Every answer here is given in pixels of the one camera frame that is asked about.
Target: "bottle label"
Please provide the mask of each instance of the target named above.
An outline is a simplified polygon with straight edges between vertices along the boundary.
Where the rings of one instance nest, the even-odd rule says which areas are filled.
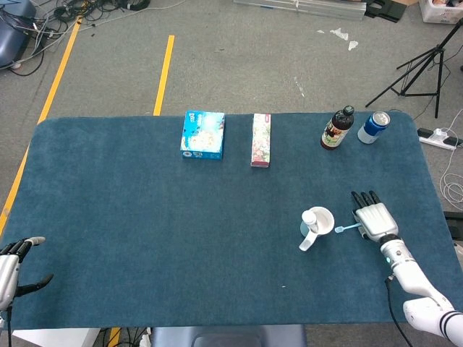
[[[346,136],[348,130],[340,130],[336,128],[331,121],[326,125],[325,131],[321,135],[323,144],[328,147],[338,147],[342,139]]]

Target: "mug handle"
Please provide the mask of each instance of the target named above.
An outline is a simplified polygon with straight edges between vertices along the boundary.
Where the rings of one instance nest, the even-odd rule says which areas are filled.
[[[299,245],[299,249],[303,252],[307,251],[310,248],[310,246],[313,245],[316,238],[317,234],[309,229],[309,232],[307,233],[307,236],[305,237],[304,241]]]

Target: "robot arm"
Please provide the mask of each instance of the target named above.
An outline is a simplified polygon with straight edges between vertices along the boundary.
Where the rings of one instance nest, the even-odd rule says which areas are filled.
[[[418,296],[404,302],[404,313],[408,323],[417,330],[427,331],[449,339],[454,345],[463,347],[463,313],[454,310],[449,300],[441,294],[398,237],[399,228],[386,206],[375,192],[362,196],[352,192],[359,209],[354,218],[360,222],[360,232],[369,239],[379,242],[381,253],[390,264],[400,286]]]
[[[0,251],[0,312],[7,311],[15,297],[37,291],[53,278],[53,275],[49,275],[38,283],[18,286],[18,274],[26,254],[32,246],[44,241],[45,238],[41,236],[22,239],[14,244],[6,245]]]

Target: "power strip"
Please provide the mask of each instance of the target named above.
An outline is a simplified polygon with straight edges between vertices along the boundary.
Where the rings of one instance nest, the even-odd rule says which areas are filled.
[[[437,128],[433,132],[429,129],[419,128],[418,136],[420,138],[420,142],[444,148],[446,150],[454,150],[455,145],[460,146],[463,143],[463,140],[461,139],[448,136],[441,128]]]

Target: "yellow floor line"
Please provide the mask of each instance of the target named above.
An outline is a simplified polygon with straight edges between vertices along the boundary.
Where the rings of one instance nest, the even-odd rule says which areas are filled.
[[[51,103],[53,102],[53,98],[56,93],[56,89],[59,86],[59,82],[61,81],[61,77],[63,76],[64,68],[66,67],[67,60],[69,55],[71,54],[72,46],[74,45],[75,38],[79,31],[80,22],[77,22],[72,29],[71,37],[69,38],[69,42],[67,43],[66,50],[64,51],[63,58],[58,68],[58,72],[56,73],[55,79],[53,84],[51,85],[50,92],[48,93],[48,97],[46,99],[45,105],[43,106],[42,113],[40,118],[38,119],[37,124],[41,123],[45,118],[48,116],[48,111],[50,111]],[[26,164],[27,152],[29,150],[29,146],[27,147],[26,152],[24,153],[24,157],[22,157],[22,161],[20,164],[20,168],[16,173],[16,177],[14,178],[12,188],[9,190],[9,194],[3,210],[1,211],[0,215],[0,236],[3,234],[5,226],[7,225],[9,212],[11,211],[14,203],[14,199],[16,198],[17,190],[20,186],[22,172],[24,171],[24,166]]]
[[[113,327],[109,333],[108,347],[115,347],[119,343],[119,337],[121,335],[120,327]]]
[[[166,91],[167,74],[169,73],[169,65],[171,63],[172,49],[174,48],[174,35],[169,35],[167,40],[166,55],[164,56],[164,63],[162,64],[161,78],[159,79],[158,94],[156,96],[156,103],[154,104],[153,116],[161,115],[162,100],[164,99],[164,92]]]

